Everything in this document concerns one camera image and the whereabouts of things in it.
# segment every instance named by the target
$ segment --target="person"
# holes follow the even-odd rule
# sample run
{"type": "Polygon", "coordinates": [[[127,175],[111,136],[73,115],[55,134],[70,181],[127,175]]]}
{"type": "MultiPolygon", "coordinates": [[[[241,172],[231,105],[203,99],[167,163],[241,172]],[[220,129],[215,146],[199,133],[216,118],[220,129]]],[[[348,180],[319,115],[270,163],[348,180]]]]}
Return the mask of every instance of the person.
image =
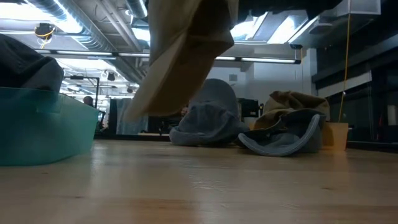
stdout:
{"type": "Polygon", "coordinates": [[[84,104],[94,107],[94,99],[91,96],[86,96],[83,99],[84,104]]]}

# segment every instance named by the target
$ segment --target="wooden floor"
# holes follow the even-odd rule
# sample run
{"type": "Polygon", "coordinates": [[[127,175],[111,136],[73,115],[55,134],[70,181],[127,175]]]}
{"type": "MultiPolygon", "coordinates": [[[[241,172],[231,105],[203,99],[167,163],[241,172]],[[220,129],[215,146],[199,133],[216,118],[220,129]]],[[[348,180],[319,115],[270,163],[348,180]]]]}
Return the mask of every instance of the wooden floor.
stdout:
{"type": "Polygon", "coordinates": [[[96,141],[91,155],[0,167],[0,223],[398,223],[398,155],[96,141]]]}

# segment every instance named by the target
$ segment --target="white wall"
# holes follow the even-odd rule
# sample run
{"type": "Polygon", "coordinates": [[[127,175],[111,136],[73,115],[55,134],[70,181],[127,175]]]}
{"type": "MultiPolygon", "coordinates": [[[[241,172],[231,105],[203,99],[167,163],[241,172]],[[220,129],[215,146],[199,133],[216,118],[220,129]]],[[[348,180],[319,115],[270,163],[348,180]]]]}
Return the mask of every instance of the white wall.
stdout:
{"type": "Polygon", "coordinates": [[[208,78],[219,78],[233,85],[238,98],[265,103],[276,90],[316,95],[315,86],[311,82],[311,76],[316,73],[316,50],[308,49],[300,65],[253,63],[246,73],[241,72],[240,68],[213,68],[208,78]],[[229,82],[229,74],[237,74],[238,81],[229,82]]]}

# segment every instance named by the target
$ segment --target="teal plastic bin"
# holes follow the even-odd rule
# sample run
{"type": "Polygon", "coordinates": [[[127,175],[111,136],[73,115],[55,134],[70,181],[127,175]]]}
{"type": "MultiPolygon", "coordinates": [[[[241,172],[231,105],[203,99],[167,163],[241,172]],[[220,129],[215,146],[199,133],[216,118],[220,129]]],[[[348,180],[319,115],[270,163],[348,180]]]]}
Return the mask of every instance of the teal plastic bin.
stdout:
{"type": "Polygon", "coordinates": [[[0,166],[30,166],[89,152],[98,110],[51,91],[0,88],[0,118],[0,166]]]}

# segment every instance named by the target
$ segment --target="tan fabric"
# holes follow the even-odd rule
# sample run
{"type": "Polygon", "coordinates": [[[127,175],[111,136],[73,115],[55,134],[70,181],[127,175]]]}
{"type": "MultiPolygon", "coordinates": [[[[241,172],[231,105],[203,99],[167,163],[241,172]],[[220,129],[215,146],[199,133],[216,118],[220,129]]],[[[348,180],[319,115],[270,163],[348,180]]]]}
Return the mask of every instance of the tan fabric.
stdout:
{"type": "Polygon", "coordinates": [[[279,116],[304,108],[320,111],[326,114],[326,119],[330,117],[329,103],[324,98],[294,91],[275,91],[269,96],[264,113],[254,124],[254,129],[269,128],[276,124],[279,116]]]}
{"type": "Polygon", "coordinates": [[[238,0],[151,0],[150,69],[125,118],[178,111],[233,46],[238,0]]]}

